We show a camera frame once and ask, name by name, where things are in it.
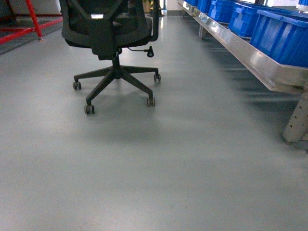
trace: red rack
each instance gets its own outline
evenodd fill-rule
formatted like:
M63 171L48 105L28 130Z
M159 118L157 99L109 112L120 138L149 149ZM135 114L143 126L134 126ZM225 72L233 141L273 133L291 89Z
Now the red rack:
M16 20L16 17L19 17L19 16L30 16L32 18L34 27L15 27L15 28L13 28L13 27L1 27L0 31L13 32L13 33L0 38L0 44L11 41L13 39L16 39L16 38L21 37L21 36L26 35L26 34L29 34L31 32L36 32L39 40L43 41L44 39L43 39L42 29L63 21L62 18L59 18L59 19L55 19L53 21L50 21L50 22L47 22L47 23L44 23L44 24L39 24L37 16L61 17L61 15L60 14L38 14L38 15L36 15L31 0L25 0L25 1L26 1L26 4L27 4L27 7L29 9L29 14L14 14L14 11L13 11L12 6L10 4L10 0L5 0L5 2L7 3L8 7L9 7L11 15L1 18L0 21L8 20L8 19Z

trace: black office chair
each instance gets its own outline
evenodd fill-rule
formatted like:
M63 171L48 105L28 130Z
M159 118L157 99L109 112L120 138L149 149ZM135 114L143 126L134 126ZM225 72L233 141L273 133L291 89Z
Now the black office chair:
M122 48L146 45L158 38L159 0L154 1L153 20L146 18L142 0L135 0L136 15L123 13L128 0L60 0L63 16L62 36L70 46L91 48L99 60L112 60L112 66L74 76L73 87L81 89L79 79L104 77L86 98L86 114L94 113L91 101L114 79L124 79L149 95L148 106L155 106L153 91L133 77L132 73L155 72L158 68L120 65ZM153 49L140 50L153 57Z

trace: metal rack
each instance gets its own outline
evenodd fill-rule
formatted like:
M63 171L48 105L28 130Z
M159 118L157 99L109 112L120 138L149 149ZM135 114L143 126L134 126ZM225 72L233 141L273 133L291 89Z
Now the metal rack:
M279 64L196 7L177 1L200 24L199 36L208 33L216 38L269 90L301 94L283 137L287 143L308 141L308 68Z
M11 6L9 0L5 0L5 1L6 1L7 5L8 5L8 7L9 7L11 15L5 17L4 20L16 20L16 17L18 17L20 15L14 14L14 11L12 9L12 6ZM5 42L11 41L13 39L19 38L19 37L21 37L23 35L26 35L26 34L29 34L31 32L36 32L37 35L38 35L39 40L42 41L43 40L42 29L44 29L46 27L49 27L49 26L52 26L54 24L62 22L62 20L63 20L62 18L57 18L57 19L55 19L53 21L50 21L50 22L47 22L47 23L43 23L43 24L39 24L31 0L25 0L25 1L26 1L27 8L29 10L29 15L26 15L26 16L30 16L31 17L34 27L1 27L0 31L2 31L2 32L12 32L12 33L10 35L7 35L7 36L4 36L4 37L0 38L0 44L3 44ZM44 16L44 17L61 17L60 14L55 14L55 15L39 15L39 16Z

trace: chair seat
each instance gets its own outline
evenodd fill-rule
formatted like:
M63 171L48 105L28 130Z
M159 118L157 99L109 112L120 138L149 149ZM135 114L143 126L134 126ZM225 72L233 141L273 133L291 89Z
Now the chair seat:
M148 33L147 36L144 36L142 34L139 34L137 31L137 18L136 17L119 17L115 20L114 24L114 32L117 39L118 48L124 48L124 47L136 47L136 46L142 46L146 45L149 41L149 37L151 36L152 32L152 20L150 18L146 18ZM73 24L70 25L70 28L73 31L78 31L78 33L81 33L85 36L89 34L87 22L85 20L76 20ZM138 39L138 36L140 36L140 39L138 41L135 41L133 43L128 43L122 39L122 37L125 37L126 34L131 33L132 28L136 29L134 40ZM74 47L82 47L82 48L90 48L90 46L84 46L80 45L71 41L66 40L66 42L70 46Z

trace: blue storage crate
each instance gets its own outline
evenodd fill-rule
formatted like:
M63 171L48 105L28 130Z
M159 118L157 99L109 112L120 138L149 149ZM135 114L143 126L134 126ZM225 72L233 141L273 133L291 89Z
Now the blue storage crate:
M229 23L234 8L234 1L212 0L208 16L222 23Z
M299 0L298 5L308 6L308 0Z
M250 44L280 64L308 67L308 18L258 10Z
M307 17L307 15L299 14L295 11L249 3L235 3L232 17L229 23L229 29L238 36L251 37L256 27L257 19L259 17L259 14L257 14L258 10L265 10L278 14Z
M187 2L187 3L189 3L192 6L197 6L198 5L198 0L189 0L189 2Z
M208 13L211 6L211 0L199 0L198 1L198 10L200 10L203 13Z

